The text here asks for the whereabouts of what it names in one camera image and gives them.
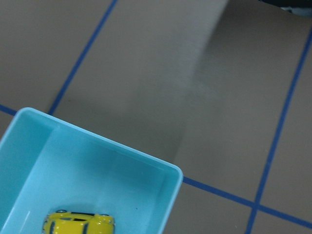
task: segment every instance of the gray floor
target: gray floor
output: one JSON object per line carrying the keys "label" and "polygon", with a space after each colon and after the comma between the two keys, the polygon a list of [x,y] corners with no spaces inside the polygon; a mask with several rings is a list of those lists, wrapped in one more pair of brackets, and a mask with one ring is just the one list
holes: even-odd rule
{"label": "gray floor", "polygon": [[[0,2],[0,136],[4,107],[49,112],[109,5]],[[183,170],[164,233],[250,233],[311,26],[256,0],[118,1],[53,114]],[[252,234],[312,233],[311,63],[309,51]]]}

